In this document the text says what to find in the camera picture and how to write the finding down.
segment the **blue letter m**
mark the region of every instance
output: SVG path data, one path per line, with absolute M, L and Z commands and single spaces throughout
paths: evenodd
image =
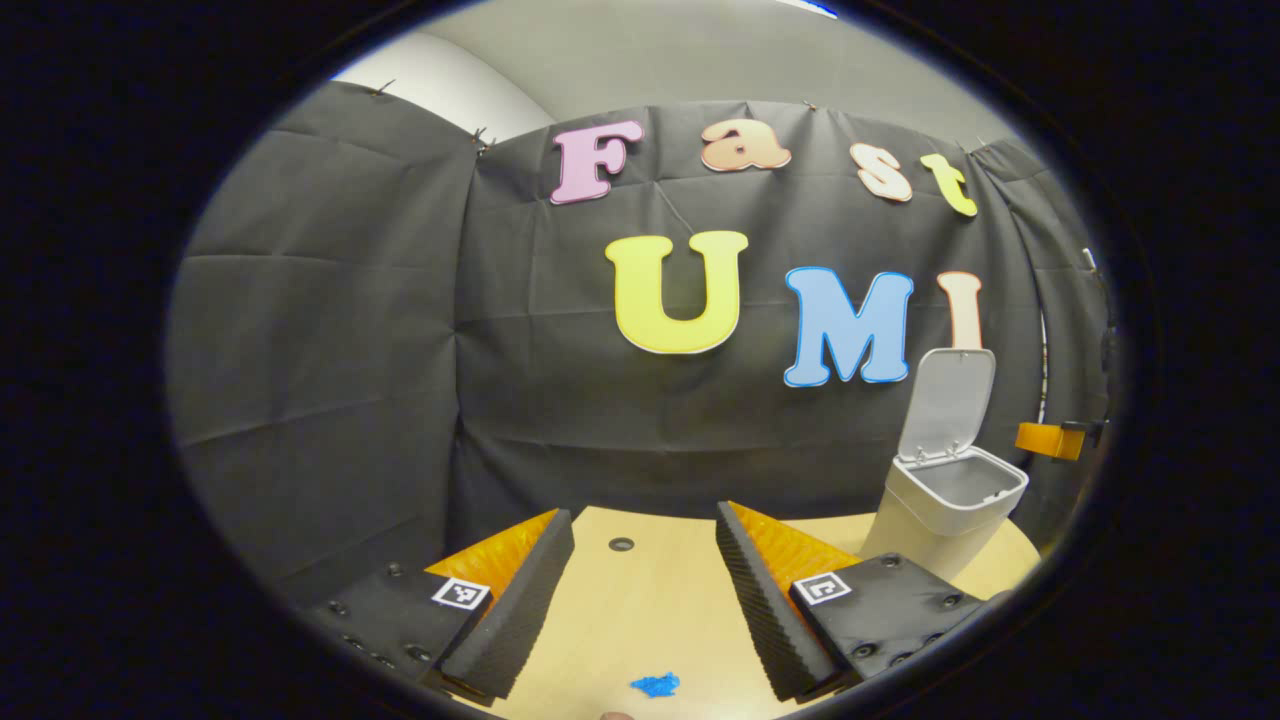
M 849 382 L 858 361 L 872 346 L 863 365 L 863 379 L 892 383 L 906 377 L 906 299 L 911 278 L 881 273 L 872 281 L 859 313 L 849 301 L 845 286 L 828 268 L 796 268 L 787 273 L 787 287 L 800 297 L 800 332 L 796 364 L 783 380 L 791 387 L 820 386 L 831 377 L 822 364 L 822 348 L 831 347 L 840 379 Z

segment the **orange object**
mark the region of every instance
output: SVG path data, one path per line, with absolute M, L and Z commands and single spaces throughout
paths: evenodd
M 1060 457 L 1062 460 L 1079 460 L 1080 448 L 1084 447 L 1084 430 L 1066 430 L 1057 425 L 1041 425 L 1038 423 L 1021 423 L 1018 425 L 1016 447 Z
M 425 571 L 489 585 L 489 592 L 493 593 L 493 602 L 489 605 L 492 610 L 554 515 L 556 510 L 548 510 L 536 518 L 512 525 L 466 550 L 454 552 Z
M 773 577 L 773 582 L 777 583 L 778 589 L 782 591 L 782 596 L 787 598 L 796 615 L 800 615 L 800 610 L 791 600 L 791 583 L 861 562 L 861 559 L 785 525 L 763 512 L 742 507 L 733 501 L 730 501 L 728 505 L 733 509 L 737 519 L 742 521 L 742 527 L 764 560 L 769 575 Z

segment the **trash can lid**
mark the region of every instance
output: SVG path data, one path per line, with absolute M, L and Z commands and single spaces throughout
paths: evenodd
M 996 355 L 989 350 L 940 347 L 925 352 L 915 369 L 899 456 L 932 459 L 973 445 L 995 378 Z

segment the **wooden table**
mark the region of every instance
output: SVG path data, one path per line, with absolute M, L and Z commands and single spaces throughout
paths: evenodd
M 873 518 L 787 524 L 856 555 Z M 611 550 L 617 537 L 635 547 Z M 636 720 L 767 720 L 797 708 L 769 689 L 716 546 L 714 520 L 588 507 L 573 521 L 573 542 L 529 662 L 511 696 L 488 712 L 511 720 L 598 720 L 607 711 Z M 1030 541 L 1005 520 L 952 584 L 986 600 L 1037 562 Z M 631 687 L 668 671 L 680 678 L 673 697 L 649 698 Z

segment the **letter u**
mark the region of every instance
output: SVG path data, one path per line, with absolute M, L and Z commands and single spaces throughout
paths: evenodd
M 662 306 L 662 259 L 672 247 L 666 237 L 645 234 L 616 240 L 604 249 L 616 268 L 618 329 L 649 352 L 704 352 L 737 328 L 737 255 L 746 249 L 746 236 L 712 231 L 689 238 L 689 247 L 703 255 L 707 270 L 707 307 L 692 320 L 672 320 Z

